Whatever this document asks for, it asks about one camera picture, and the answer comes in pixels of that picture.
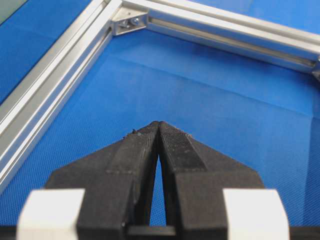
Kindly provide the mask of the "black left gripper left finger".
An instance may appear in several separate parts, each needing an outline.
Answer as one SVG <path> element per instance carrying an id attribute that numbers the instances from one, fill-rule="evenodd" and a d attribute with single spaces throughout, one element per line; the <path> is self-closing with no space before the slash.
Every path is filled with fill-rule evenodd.
<path id="1" fill-rule="evenodd" d="M 80 231 L 148 224 L 158 161 L 159 122 L 52 172 L 46 189 L 84 189 Z"/>

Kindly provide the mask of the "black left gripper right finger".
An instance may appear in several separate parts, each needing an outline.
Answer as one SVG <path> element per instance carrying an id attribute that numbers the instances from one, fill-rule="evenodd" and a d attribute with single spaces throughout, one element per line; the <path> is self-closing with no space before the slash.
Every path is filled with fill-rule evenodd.
<path id="1" fill-rule="evenodd" d="M 227 236 L 223 189 L 264 189 L 259 174 L 164 121 L 158 143 L 166 223 L 180 237 Z"/>

